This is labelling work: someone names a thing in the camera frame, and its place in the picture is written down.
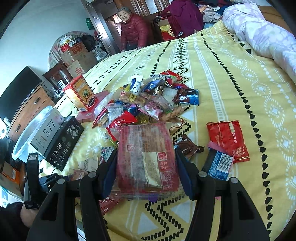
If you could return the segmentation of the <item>person's left hand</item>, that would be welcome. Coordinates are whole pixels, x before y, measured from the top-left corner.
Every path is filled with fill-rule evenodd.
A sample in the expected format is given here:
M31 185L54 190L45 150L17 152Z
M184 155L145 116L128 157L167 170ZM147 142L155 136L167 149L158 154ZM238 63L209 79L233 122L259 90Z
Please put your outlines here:
M22 205L22 209L20 211L20 218L23 224L30 228L33 225L33 222L38 214L38 210L35 209L26 209L25 205Z

